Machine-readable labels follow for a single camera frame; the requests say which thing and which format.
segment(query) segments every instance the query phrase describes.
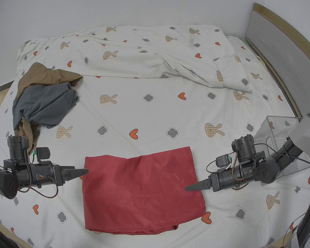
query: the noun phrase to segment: brown cloth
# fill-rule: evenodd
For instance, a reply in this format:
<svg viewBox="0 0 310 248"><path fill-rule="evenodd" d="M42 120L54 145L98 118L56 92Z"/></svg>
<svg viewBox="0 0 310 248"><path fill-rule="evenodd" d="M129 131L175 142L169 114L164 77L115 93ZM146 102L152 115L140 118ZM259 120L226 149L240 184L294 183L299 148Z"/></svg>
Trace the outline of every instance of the brown cloth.
<svg viewBox="0 0 310 248"><path fill-rule="evenodd" d="M78 73L69 72L61 69L51 70L46 68L43 64L35 62L25 75L19 80L17 87L17 99L23 90L30 85L43 84L53 85L69 82L71 86L76 86L77 82L83 78ZM28 122L23 116L18 124L18 127L14 130L15 135L26 135L29 139L29 149L31 152L37 147L37 127L38 124L34 121Z"/></svg>

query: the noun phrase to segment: red fabric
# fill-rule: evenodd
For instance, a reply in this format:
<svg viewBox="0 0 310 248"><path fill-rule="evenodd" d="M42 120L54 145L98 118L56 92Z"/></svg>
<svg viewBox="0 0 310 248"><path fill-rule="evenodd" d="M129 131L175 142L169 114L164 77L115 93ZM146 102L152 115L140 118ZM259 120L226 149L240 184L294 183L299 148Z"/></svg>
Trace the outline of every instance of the red fabric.
<svg viewBox="0 0 310 248"><path fill-rule="evenodd" d="M134 158L86 157L85 228L113 234L159 234L206 213L190 147Z"/></svg>

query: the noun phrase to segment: wall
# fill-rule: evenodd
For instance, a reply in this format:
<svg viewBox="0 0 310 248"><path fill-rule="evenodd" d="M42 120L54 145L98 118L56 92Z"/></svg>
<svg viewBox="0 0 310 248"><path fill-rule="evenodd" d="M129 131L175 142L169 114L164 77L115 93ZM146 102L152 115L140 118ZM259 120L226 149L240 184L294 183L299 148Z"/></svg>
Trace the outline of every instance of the wall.
<svg viewBox="0 0 310 248"><path fill-rule="evenodd" d="M264 6L291 24L310 41L310 0L266 0Z"/></svg>
<svg viewBox="0 0 310 248"><path fill-rule="evenodd" d="M256 0L264 4L266 0ZM100 26L213 24L244 37L255 0L4 0L0 1L0 85L16 76L27 40Z"/></svg>

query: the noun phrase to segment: blue-gray garment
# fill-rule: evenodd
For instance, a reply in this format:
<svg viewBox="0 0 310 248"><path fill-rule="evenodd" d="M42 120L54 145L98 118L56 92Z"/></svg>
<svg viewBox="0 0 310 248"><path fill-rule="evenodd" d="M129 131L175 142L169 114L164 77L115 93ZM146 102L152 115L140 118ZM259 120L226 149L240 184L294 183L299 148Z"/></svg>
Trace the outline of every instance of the blue-gray garment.
<svg viewBox="0 0 310 248"><path fill-rule="evenodd" d="M35 121L47 128L55 127L76 105L76 100L76 91L69 83L29 86L13 101L14 130L22 116L29 122Z"/></svg>

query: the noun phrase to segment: red heart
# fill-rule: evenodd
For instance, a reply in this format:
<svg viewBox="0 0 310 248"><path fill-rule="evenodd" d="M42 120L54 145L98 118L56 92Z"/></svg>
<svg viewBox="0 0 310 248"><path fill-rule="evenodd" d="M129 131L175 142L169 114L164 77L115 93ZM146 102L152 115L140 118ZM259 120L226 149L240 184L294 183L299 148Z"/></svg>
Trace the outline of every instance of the red heart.
<svg viewBox="0 0 310 248"><path fill-rule="evenodd" d="M36 205L34 205L34 206L32 207L32 209L34 210L34 213L35 213L36 215L39 214L38 208L39 208L39 205L38 205L38 204L36 204Z"/></svg>
<svg viewBox="0 0 310 248"><path fill-rule="evenodd" d="M211 224L212 223L212 220L209 218L211 215L210 212L206 212L206 214L201 218L201 220L206 223L206 224Z"/></svg>
<svg viewBox="0 0 310 248"><path fill-rule="evenodd" d="M182 100L186 100L186 97L185 97L184 95L185 95L185 93L182 92L182 93L180 93L180 94L178 95L178 98L180 98L180 99L182 99Z"/></svg>
<svg viewBox="0 0 310 248"><path fill-rule="evenodd" d="M269 124L272 129L275 129L274 126L272 125L272 122L269 122Z"/></svg>
<svg viewBox="0 0 310 248"><path fill-rule="evenodd" d="M138 132L138 129L135 128L134 130L132 130L130 133L129 133L129 136L131 138L133 138L134 140L137 140L138 139L138 136L136 135L136 133Z"/></svg>

